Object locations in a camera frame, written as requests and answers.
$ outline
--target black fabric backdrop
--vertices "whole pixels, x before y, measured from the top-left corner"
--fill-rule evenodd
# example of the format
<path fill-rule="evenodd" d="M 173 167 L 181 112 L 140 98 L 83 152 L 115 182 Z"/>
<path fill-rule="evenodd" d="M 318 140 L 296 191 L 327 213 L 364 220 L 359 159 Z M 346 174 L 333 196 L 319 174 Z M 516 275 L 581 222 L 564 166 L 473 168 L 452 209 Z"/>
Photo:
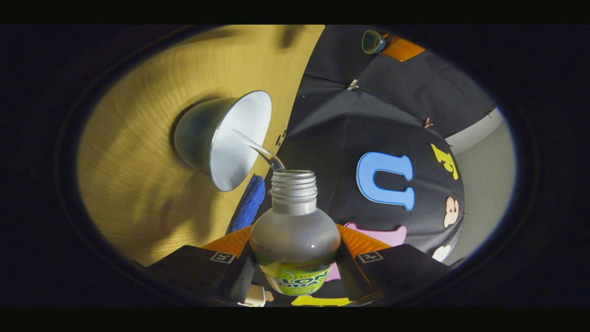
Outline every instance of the black fabric backdrop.
<path fill-rule="evenodd" d="M 305 69 L 288 135 L 301 130 L 298 127 L 307 117 L 320 116 L 321 105 L 354 79 L 359 80 L 359 90 L 420 121 L 431 118 L 435 130 L 445 138 L 496 107 L 468 75 L 428 49 L 404 62 L 365 54 L 360 41 L 369 29 L 386 32 L 371 25 L 326 26 Z"/>

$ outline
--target gray wall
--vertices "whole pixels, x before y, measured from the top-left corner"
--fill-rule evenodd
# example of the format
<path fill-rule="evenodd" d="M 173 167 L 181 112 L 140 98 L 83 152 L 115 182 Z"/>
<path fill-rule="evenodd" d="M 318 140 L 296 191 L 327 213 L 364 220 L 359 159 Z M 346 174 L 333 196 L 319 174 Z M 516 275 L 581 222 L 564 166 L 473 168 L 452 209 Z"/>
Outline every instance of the gray wall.
<path fill-rule="evenodd" d="M 505 121 L 488 137 L 455 156 L 465 187 L 465 211 L 459 241 L 444 261 L 452 264 L 482 244 L 501 221 L 516 174 L 514 148 Z"/>

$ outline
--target blue towel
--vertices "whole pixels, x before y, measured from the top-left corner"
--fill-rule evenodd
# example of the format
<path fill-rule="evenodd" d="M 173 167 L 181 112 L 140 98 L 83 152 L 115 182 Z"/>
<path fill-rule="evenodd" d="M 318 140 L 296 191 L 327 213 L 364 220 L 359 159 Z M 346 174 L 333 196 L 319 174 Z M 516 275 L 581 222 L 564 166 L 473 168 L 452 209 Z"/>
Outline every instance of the blue towel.
<path fill-rule="evenodd" d="M 256 212 L 264 200 L 265 188 L 264 179 L 260 175 L 255 175 L 250 179 L 225 235 L 248 227 L 254 222 Z"/>

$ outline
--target bottle label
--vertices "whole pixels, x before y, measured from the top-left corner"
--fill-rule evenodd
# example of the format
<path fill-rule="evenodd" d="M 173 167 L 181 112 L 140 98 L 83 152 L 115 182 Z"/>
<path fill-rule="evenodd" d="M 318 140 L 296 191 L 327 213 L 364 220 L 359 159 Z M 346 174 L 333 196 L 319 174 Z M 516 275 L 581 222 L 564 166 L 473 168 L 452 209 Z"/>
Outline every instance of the bottle label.
<path fill-rule="evenodd" d="M 274 290 L 291 296 L 309 295 L 320 289 L 333 259 L 309 263 L 285 263 L 260 266 Z"/>

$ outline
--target metal cup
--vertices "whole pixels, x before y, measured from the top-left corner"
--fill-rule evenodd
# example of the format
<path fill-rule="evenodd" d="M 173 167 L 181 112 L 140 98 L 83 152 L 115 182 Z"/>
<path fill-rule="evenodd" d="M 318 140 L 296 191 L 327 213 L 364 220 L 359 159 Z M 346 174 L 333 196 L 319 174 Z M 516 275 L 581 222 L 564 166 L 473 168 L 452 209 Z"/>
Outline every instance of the metal cup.
<path fill-rule="evenodd" d="M 270 96 L 261 90 L 199 103 L 174 129 L 176 152 L 207 174 L 217 189 L 231 191 L 244 181 L 258 156 L 234 131 L 262 146 L 271 110 Z"/>
<path fill-rule="evenodd" d="M 375 30 L 365 31 L 362 39 L 363 52 L 375 54 L 381 52 L 387 45 L 385 38 Z"/>

